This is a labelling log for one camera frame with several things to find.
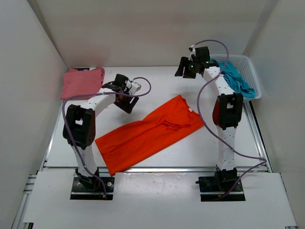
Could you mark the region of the teal t shirt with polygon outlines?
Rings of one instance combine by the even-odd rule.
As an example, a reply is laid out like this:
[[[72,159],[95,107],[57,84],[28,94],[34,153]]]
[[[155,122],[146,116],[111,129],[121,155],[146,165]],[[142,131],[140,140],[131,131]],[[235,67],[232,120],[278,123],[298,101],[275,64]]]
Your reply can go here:
[[[219,76],[216,80],[214,80],[214,83],[223,78],[235,93],[241,93],[244,98],[247,99],[254,99],[256,97],[255,89],[243,79],[231,61],[228,61],[227,64],[225,64],[225,61],[217,61],[212,57],[211,61],[216,61],[220,69],[225,66],[224,70],[222,71],[223,76]]]

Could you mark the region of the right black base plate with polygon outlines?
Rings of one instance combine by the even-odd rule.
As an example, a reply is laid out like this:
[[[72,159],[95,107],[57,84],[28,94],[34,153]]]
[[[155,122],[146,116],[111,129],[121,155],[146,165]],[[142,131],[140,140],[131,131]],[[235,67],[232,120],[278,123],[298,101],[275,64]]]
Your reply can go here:
[[[199,185],[201,202],[246,201],[241,181],[233,189],[235,181],[220,185],[215,177],[198,177],[195,183]]]

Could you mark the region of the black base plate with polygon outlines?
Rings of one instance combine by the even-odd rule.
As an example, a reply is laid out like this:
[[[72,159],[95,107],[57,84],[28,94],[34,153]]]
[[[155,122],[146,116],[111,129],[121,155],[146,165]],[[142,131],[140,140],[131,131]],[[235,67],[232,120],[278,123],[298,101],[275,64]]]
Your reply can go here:
[[[93,177],[93,182],[86,182],[77,175],[74,176],[71,187],[71,200],[112,200],[114,192],[114,177],[101,177],[100,180]]]
[[[215,177],[198,177],[195,183],[199,185],[201,202],[246,201],[241,181],[233,189],[235,181],[220,185]]]

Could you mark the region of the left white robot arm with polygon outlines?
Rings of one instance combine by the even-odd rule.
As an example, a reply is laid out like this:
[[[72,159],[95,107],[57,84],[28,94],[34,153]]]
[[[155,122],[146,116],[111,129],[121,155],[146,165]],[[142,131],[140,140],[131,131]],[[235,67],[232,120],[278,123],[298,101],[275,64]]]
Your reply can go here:
[[[111,104],[128,114],[131,113],[139,100],[135,94],[140,89],[139,83],[117,74],[114,81],[103,85],[83,104],[71,104],[67,109],[63,109],[63,138],[75,153],[78,163],[76,175],[89,191],[96,191],[104,185],[92,152],[96,135],[96,117]]]

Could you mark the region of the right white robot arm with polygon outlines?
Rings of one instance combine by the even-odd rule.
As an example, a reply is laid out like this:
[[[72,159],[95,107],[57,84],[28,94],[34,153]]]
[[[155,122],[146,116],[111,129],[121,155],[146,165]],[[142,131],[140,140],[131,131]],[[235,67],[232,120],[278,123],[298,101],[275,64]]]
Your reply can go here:
[[[229,189],[237,180],[234,160],[234,137],[242,116],[243,96],[235,93],[221,74],[220,65],[210,57],[208,47],[190,47],[190,56],[182,57],[175,76],[196,78],[200,74],[216,96],[212,119],[217,127],[219,155],[214,174],[214,186],[221,191]]]

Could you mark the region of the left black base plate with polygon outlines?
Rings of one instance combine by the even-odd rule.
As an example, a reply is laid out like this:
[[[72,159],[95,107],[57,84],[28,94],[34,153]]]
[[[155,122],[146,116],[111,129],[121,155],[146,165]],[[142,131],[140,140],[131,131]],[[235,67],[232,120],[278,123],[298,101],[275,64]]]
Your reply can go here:
[[[101,177],[100,180],[93,177],[93,182],[86,182],[77,175],[74,176],[71,187],[71,200],[112,200],[114,192],[114,177]]]

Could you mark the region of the orange t shirt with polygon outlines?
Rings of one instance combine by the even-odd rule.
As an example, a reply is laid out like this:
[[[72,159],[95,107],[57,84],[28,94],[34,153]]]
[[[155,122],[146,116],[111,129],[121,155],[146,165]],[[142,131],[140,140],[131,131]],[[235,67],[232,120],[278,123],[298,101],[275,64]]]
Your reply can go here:
[[[95,143],[109,174],[114,176],[202,127],[203,122],[199,114],[178,95],[144,119],[120,126],[97,138]]]

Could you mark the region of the white plastic basket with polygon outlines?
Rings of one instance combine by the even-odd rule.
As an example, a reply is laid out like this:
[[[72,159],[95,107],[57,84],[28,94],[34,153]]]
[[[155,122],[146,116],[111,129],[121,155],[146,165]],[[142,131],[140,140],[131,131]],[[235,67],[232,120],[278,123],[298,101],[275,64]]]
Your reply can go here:
[[[217,61],[226,61],[227,55],[226,54],[212,54],[212,58],[215,58]],[[259,99],[262,96],[258,77],[256,74],[256,71],[253,67],[253,64],[250,60],[250,58],[244,56],[244,55],[234,55],[230,54],[229,61],[233,63],[235,68],[238,70],[238,72],[241,74],[243,79],[250,84],[252,88],[256,91],[256,97],[254,99]],[[253,99],[247,99],[244,98],[244,103],[247,103]]]

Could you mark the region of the aluminium frame rail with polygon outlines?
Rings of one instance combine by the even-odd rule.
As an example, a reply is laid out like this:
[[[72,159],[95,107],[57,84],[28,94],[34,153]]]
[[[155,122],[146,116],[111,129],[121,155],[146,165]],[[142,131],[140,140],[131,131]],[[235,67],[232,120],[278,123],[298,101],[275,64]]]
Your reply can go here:
[[[297,222],[280,174],[249,156],[266,157],[251,105],[236,132],[237,169],[245,201],[202,202],[198,177],[212,176],[218,140],[205,128],[115,175],[113,199],[70,198],[76,159],[60,140],[63,119],[52,135],[42,168],[28,178],[15,229],[295,229]]]

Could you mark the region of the pink t shirt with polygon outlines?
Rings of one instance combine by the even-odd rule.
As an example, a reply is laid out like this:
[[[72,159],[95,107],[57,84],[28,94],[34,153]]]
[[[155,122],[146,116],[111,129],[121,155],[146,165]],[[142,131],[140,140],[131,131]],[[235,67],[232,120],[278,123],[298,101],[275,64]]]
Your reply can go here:
[[[105,70],[96,67],[93,70],[79,71],[70,68],[63,75],[63,90],[61,100],[66,100],[75,95],[96,94],[103,85]]]

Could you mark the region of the black corner label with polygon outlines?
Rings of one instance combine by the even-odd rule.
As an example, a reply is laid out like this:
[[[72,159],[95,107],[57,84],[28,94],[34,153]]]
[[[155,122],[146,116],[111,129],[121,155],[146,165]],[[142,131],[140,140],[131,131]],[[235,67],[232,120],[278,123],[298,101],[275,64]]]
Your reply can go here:
[[[90,68],[75,68],[77,71],[89,71]]]

